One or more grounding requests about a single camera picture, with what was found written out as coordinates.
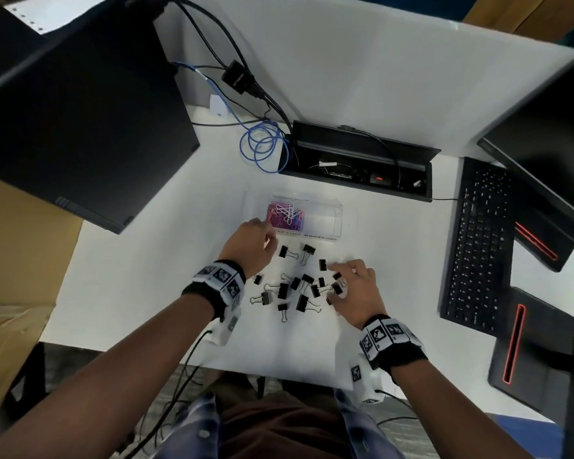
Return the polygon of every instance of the forearm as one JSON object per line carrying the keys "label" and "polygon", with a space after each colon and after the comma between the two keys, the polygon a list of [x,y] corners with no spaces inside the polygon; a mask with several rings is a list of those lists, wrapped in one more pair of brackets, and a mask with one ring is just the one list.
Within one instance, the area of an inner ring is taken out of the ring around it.
{"label": "forearm", "polygon": [[429,361],[391,372],[442,459],[532,459]]}
{"label": "forearm", "polygon": [[109,457],[210,322],[185,295],[98,356],[0,437],[0,458]]}

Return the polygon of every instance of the white paper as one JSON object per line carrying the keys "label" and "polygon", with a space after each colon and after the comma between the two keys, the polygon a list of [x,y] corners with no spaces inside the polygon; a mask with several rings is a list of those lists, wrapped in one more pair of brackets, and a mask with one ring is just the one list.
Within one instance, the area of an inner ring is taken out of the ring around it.
{"label": "white paper", "polygon": [[104,0],[24,0],[4,6],[38,33],[48,33],[74,21]]}

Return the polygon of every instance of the plaid shirt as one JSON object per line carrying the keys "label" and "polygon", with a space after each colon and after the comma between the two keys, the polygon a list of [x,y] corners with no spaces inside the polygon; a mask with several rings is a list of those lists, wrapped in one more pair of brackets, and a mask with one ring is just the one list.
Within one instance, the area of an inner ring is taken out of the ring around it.
{"label": "plaid shirt", "polygon": [[[353,459],[405,459],[375,421],[357,409],[342,390],[334,390],[334,396],[349,434]],[[220,427],[215,395],[206,393],[176,419],[152,458],[217,459]]]}

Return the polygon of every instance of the keyboard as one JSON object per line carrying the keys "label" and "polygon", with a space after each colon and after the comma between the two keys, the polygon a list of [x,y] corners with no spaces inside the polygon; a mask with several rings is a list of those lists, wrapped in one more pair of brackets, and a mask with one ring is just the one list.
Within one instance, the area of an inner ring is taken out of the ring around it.
{"label": "keyboard", "polygon": [[511,279],[511,189],[505,169],[464,158],[440,316],[493,336],[502,330]]}

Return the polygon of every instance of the red slot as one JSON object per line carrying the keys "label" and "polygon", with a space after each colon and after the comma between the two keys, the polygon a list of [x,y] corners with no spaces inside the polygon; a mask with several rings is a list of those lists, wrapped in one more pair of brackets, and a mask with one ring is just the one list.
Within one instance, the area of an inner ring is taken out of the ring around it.
{"label": "red slot", "polygon": [[504,383],[508,385],[512,383],[512,374],[517,364],[517,357],[519,357],[519,347],[521,346],[521,335],[523,333],[523,327],[525,326],[526,311],[527,308],[523,304],[517,306],[517,315],[515,316],[515,323],[512,328],[511,344],[508,346],[504,375],[502,377]]}
{"label": "red slot", "polygon": [[551,261],[557,261],[559,259],[559,256],[551,248],[546,246],[544,242],[540,241],[534,234],[523,227],[519,222],[515,222],[515,224],[515,229],[517,232],[519,232],[523,237],[525,237],[525,239],[528,240],[528,242],[532,243],[536,248],[548,256]]}

